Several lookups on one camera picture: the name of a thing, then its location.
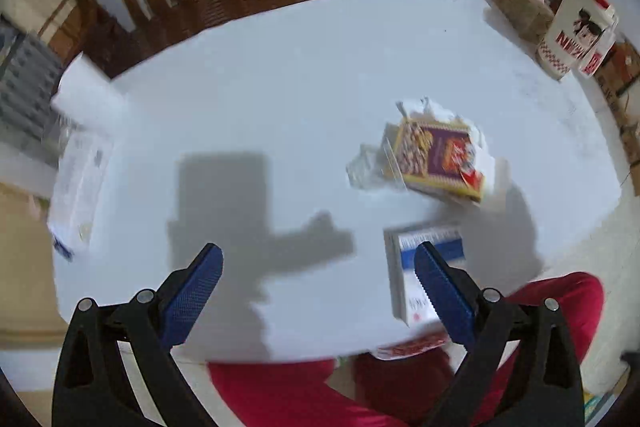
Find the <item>brown tissue box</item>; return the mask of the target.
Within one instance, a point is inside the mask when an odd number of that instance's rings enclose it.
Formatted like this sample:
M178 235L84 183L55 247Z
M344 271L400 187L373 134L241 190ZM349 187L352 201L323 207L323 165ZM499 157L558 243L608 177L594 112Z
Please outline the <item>brown tissue box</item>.
M518 36L538 44L551 26L554 14L544 0L494 0Z

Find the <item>white tissue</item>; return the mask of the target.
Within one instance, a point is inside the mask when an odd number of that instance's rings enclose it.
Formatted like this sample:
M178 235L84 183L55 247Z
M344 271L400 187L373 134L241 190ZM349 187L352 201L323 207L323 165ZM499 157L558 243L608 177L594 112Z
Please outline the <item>white tissue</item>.
M430 98L400 101L397 107L401 122L393 153L406 187L484 209L506 203L509 163L489 153L485 135L473 121Z

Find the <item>yellow purple snack box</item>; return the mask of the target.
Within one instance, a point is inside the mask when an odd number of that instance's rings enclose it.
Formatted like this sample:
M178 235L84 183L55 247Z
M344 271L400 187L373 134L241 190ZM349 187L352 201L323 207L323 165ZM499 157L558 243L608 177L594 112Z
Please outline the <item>yellow purple snack box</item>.
M482 201L486 176L468 126L404 117L392 149L411 190Z

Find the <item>cardboard boxes stack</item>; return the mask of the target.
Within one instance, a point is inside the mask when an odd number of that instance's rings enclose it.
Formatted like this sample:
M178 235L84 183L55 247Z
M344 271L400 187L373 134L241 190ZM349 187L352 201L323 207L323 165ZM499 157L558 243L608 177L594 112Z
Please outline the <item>cardboard boxes stack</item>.
M638 83L639 76L629 77L625 61L611 57L596 72L596 81L614 118L634 195L639 196L639 115L630 111L630 90Z

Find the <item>white red cartoon cup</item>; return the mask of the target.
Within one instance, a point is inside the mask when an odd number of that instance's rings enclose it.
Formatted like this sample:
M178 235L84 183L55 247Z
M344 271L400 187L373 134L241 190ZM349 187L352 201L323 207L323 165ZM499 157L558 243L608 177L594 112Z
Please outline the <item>white red cartoon cup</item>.
M541 68L555 80L578 72L578 64L613 23L614 14L608 0L562 0L536 49Z

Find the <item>long white carton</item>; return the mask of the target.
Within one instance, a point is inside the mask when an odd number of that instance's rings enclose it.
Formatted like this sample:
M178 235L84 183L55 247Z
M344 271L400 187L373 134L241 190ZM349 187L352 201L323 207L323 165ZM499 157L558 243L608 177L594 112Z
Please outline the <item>long white carton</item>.
M89 251L113 143L99 133L76 130L70 135L58 163L47 226L54 250L67 260Z

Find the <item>white red carton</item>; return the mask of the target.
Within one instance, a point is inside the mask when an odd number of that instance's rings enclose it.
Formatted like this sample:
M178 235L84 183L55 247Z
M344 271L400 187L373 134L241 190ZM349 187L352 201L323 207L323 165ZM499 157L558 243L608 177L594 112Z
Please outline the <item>white red carton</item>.
M616 30L619 22L620 18L617 14L614 14L613 23L605 28L601 37L578 64L578 72L585 77L591 77L597 72L597 69L601 66L616 41Z

